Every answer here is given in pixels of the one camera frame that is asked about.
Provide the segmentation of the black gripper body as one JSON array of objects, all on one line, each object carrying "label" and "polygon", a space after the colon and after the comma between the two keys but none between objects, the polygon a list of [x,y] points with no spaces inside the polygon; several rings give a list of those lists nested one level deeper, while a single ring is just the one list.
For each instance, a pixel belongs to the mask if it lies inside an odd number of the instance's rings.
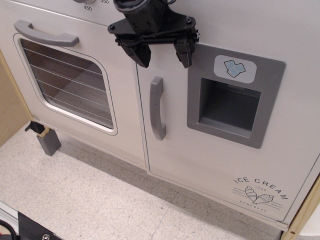
[{"label": "black gripper body", "polygon": [[108,31],[121,44],[174,43],[177,38],[194,39],[200,33],[195,18],[174,12],[169,5],[173,0],[115,0],[115,8],[125,18],[108,26]]}]

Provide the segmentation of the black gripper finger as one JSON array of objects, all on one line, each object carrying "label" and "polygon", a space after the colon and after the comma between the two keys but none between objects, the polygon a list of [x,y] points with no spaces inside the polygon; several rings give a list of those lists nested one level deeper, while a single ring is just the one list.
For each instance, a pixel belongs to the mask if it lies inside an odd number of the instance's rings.
[{"label": "black gripper finger", "polygon": [[121,47],[125,53],[134,60],[138,65],[148,68],[151,61],[151,49],[146,43],[121,43]]},{"label": "black gripper finger", "polygon": [[192,65],[192,54],[195,51],[196,41],[192,38],[178,37],[173,45],[184,68],[189,68]]}]

